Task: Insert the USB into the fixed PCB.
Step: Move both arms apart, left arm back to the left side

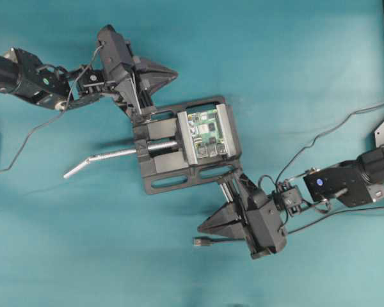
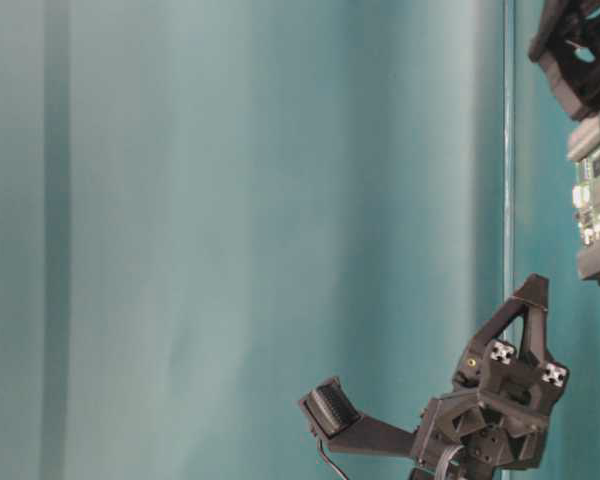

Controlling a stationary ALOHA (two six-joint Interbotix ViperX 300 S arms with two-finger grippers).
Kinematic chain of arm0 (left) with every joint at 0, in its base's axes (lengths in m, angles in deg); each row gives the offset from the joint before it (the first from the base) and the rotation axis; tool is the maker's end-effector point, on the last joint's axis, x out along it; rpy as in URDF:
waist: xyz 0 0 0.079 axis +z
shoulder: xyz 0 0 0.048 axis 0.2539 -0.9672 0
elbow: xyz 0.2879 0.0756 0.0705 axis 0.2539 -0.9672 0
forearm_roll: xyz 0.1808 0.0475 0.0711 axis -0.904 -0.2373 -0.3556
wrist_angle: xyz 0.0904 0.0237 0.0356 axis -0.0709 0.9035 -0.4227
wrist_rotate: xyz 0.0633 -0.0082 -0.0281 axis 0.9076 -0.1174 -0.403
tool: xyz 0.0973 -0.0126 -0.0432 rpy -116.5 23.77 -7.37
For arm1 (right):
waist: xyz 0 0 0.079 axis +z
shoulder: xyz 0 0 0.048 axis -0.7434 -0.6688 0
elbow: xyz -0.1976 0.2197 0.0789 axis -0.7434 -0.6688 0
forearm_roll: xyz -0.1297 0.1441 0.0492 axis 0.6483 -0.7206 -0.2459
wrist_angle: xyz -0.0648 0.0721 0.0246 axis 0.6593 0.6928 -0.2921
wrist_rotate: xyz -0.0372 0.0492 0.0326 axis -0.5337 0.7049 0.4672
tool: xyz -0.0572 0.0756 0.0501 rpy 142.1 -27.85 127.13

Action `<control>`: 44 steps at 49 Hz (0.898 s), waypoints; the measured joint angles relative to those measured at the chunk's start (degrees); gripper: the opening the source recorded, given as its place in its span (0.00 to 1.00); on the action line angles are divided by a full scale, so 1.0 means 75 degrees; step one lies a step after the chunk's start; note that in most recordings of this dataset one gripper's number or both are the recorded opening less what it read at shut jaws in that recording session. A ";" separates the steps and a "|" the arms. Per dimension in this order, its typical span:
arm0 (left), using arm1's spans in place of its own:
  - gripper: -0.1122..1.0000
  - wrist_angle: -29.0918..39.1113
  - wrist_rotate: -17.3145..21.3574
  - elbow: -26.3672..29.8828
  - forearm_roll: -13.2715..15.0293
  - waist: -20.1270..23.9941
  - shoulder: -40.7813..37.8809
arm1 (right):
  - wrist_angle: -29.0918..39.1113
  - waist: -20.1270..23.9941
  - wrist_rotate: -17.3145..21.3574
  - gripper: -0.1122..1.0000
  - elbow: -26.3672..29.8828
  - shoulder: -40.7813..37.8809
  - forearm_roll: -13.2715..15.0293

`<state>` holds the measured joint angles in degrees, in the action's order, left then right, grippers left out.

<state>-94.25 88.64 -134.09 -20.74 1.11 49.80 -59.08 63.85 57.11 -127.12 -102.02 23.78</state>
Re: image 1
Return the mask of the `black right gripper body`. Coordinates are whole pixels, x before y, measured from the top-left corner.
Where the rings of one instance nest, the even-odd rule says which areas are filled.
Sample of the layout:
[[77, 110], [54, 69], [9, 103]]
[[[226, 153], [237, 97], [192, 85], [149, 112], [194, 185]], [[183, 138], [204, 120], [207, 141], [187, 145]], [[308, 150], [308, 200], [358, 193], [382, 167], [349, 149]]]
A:
[[274, 200], [257, 187], [240, 169], [220, 180], [228, 202], [241, 207], [245, 242], [250, 256], [256, 260], [276, 254], [287, 244], [286, 230]]

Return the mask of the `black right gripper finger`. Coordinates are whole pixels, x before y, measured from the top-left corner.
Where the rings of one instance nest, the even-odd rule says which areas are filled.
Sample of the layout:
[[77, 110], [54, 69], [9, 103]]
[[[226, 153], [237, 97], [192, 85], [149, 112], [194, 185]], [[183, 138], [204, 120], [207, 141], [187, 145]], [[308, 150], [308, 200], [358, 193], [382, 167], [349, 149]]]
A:
[[245, 240], [244, 226], [240, 221], [231, 221], [228, 223], [205, 221], [198, 227], [198, 231], [200, 233], [218, 235], [228, 239]]
[[208, 217], [198, 231], [243, 231], [241, 207], [235, 202], [225, 203], [212, 216]]

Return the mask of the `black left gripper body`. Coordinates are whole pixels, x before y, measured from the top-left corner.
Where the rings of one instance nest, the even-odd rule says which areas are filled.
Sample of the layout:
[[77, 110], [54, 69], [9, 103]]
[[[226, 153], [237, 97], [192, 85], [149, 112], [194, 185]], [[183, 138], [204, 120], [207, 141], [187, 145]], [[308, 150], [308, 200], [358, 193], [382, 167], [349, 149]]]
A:
[[153, 102], [137, 71], [130, 45], [110, 24], [98, 32], [97, 39], [111, 98], [133, 123], [146, 121], [154, 108]]

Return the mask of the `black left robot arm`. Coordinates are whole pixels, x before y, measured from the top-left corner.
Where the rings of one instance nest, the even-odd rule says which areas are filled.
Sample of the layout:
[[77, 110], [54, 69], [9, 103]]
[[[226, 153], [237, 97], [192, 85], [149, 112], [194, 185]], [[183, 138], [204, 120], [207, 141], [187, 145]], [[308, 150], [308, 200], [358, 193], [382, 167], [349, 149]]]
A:
[[170, 68], [134, 55], [130, 41], [111, 25], [98, 32], [95, 55], [100, 58], [101, 69], [82, 65], [68, 71], [12, 48], [0, 56], [0, 93], [61, 112], [111, 97], [131, 120], [138, 122], [156, 111], [151, 96], [178, 76]]

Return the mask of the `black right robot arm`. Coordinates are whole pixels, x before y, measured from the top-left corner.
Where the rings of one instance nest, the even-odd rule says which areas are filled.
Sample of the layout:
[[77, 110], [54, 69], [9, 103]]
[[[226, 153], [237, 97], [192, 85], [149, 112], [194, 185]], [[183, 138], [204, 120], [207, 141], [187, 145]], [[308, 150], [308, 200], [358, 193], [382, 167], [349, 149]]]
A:
[[[384, 146], [302, 176], [313, 199], [308, 209], [329, 206], [331, 199], [349, 208], [377, 202], [384, 198]], [[298, 187], [286, 180], [266, 194], [240, 168], [220, 177], [218, 184], [227, 201], [198, 227], [203, 237], [195, 238], [194, 245], [210, 246], [215, 243], [210, 235], [217, 235], [220, 242], [245, 241], [253, 259], [283, 250], [289, 232], [281, 212], [294, 216], [305, 211]]]

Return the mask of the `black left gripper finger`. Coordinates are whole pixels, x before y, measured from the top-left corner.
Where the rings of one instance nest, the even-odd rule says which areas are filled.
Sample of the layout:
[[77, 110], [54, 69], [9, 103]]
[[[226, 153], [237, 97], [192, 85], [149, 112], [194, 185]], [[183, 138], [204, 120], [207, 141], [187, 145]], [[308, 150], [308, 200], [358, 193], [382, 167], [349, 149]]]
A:
[[147, 58], [134, 56], [132, 59], [134, 60], [135, 71], [150, 84], [168, 84], [178, 77], [176, 71]]
[[152, 107], [154, 105], [151, 96], [176, 79], [172, 77], [141, 78], [136, 76], [136, 101], [137, 107]]

